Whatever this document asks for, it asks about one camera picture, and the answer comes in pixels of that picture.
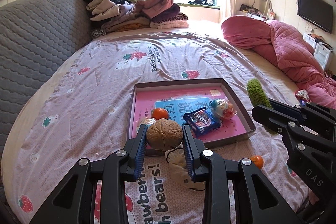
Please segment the blue Oreo cookie packet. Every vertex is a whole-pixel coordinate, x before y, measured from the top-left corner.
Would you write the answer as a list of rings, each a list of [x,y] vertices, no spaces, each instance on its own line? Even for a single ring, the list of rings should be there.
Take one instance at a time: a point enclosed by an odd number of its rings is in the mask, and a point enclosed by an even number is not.
[[[206,107],[185,113],[183,119],[193,130],[197,138],[221,127],[221,122]]]

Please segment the walnut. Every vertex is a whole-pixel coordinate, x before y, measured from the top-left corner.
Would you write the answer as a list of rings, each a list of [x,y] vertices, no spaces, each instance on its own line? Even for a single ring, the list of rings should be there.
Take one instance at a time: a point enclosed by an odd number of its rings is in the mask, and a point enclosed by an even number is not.
[[[167,151],[180,145],[183,132],[177,122],[162,118],[147,129],[146,138],[152,149]]]

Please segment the large orange mandarin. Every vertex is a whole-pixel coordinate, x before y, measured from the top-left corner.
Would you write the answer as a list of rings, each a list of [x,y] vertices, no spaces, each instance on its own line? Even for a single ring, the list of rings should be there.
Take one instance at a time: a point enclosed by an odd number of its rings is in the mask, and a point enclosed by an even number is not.
[[[156,120],[169,119],[169,113],[166,109],[158,107],[151,112],[151,117]]]

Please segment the red blue Kinder egg toy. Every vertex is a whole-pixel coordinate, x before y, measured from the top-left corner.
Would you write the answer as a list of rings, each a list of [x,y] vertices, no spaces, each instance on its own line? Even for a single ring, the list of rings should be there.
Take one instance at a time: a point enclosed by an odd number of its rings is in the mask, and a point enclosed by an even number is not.
[[[211,112],[222,120],[231,119],[236,115],[234,105],[227,99],[214,99],[210,101]]]

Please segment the small colourful doll toy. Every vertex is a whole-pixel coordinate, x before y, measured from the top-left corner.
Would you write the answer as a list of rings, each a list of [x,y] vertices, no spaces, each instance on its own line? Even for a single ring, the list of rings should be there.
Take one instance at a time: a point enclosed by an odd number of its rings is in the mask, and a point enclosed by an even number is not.
[[[301,106],[305,106],[308,102],[311,102],[308,92],[305,89],[296,91],[295,97]]]

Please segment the beige polka dot scrunchie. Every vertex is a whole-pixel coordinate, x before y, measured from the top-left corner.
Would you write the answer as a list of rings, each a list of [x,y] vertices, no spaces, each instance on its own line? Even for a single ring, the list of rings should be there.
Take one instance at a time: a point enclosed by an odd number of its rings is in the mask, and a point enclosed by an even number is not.
[[[183,145],[173,148],[165,152],[166,162],[168,163],[171,177],[173,180],[185,188],[196,192],[205,190],[204,182],[193,182],[187,170],[185,153]]]

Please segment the shallow grey cardboard box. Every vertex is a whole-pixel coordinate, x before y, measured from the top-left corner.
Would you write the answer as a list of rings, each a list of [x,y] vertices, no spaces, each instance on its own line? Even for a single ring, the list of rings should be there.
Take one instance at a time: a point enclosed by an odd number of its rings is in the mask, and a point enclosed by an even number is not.
[[[185,114],[206,109],[212,117],[210,102],[225,100],[233,105],[233,117],[221,120],[221,127],[199,136],[207,148],[216,148],[251,137],[256,126],[231,86],[224,79],[192,79],[135,84],[130,103],[127,139],[136,137],[140,125],[163,108],[169,119],[183,126]]]

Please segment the small orange mandarin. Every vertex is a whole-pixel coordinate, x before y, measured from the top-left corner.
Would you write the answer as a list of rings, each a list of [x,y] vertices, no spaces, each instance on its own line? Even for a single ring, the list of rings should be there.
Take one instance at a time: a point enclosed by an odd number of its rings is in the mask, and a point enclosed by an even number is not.
[[[252,156],[250,157],[250,160],[258,167],[259,170],[261,170],[264,166],[264,159],[260,155]]]

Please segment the pink quilted blanket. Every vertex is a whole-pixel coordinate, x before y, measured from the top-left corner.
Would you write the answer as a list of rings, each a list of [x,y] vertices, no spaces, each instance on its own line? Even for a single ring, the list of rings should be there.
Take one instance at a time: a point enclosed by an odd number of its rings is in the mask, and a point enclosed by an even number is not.
[[[253,50],[285,73],[316,104],[335,109],[335,80],[327,78],[314,49],[294,26],[236,15],[221,25],[231,45]]]

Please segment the white drawer cabinet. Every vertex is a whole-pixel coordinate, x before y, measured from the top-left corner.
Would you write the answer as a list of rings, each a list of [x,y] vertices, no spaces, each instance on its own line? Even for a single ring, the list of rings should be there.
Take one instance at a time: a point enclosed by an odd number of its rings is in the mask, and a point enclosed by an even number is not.
[[[325,71],[331,63],[334,48],[315,34],[304,33],[303,39],[313,47],[314,57]]]

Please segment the pink strawberry print bedsheet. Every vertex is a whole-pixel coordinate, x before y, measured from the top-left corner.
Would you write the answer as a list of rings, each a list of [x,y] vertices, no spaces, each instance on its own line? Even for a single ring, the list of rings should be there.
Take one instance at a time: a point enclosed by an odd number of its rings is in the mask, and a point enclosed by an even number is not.
[[[124,146],[137,83],[224,79],[250,115],[246,83],[257,78],[268,96],[296,104],[286,97],[286,86],[271,81],[243,52],[205,34],[177,31],[111,35],[84,47],[46,103],[37,110],[31,107],[28,113],[37,112],[36,118],[18,131],[23,136],[11,151],[16,157],[3,167],[6,198],[19,221],[31,221],[80,158],[104,159]],[[294,211],[308,196],[309,188],[286,165],[281,135],[272,136],[259,124],[248,140],[215,151],[232,160],[261,155],[263,173]],[[127,212],[130,221],[202,223],[204,192],[176,183],[163,156],[147,158],[141,175],[139,182],[126,184],[126,200],[133,206]]]

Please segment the black flat television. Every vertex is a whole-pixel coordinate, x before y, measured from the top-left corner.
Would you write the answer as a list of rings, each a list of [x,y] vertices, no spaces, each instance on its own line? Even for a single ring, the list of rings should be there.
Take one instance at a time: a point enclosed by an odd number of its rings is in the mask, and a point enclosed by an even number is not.
[[[297,15],[329,34],[333,32],[333,6],[323,0],[298,0]]]

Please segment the pile of folded clothes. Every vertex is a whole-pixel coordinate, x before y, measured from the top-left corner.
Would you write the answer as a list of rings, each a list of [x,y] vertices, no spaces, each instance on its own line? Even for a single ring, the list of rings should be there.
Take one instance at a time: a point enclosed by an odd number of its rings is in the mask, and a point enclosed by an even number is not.
[[[91,20],[91,38],[112,32],[186,28],[188,16],[174,0],[83,0]]]

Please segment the grey quilted headboard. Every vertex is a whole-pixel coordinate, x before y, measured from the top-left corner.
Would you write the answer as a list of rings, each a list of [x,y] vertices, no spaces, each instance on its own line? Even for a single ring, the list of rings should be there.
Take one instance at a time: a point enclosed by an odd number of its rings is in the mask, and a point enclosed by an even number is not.
[[[26,102],[90,41],[83,0],[17,0],[1,7],[1,147]]]

